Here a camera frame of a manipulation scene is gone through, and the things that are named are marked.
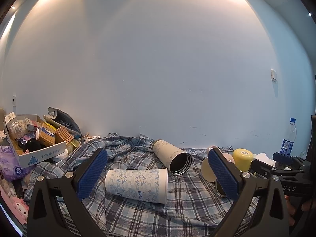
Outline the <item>person's right hand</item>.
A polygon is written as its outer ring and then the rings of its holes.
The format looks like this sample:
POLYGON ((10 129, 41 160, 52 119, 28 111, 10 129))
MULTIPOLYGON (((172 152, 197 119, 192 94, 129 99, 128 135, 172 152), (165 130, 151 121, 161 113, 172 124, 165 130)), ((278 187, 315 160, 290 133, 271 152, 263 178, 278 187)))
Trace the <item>person's right hand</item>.
MULTIPOLYGON (((288 214, 289 214, 289 226, 293 226, 295 223, 293 216, 296 213, 296 208, 290 203, 290 196, 285 195, 285 200, 286 200, 288 214)), ((310 209, 314 209, 314 208, 315 208, 315 199, 310 200, 310 201, 302 204, 301 210, 302 211, 309 211, 310 209)))

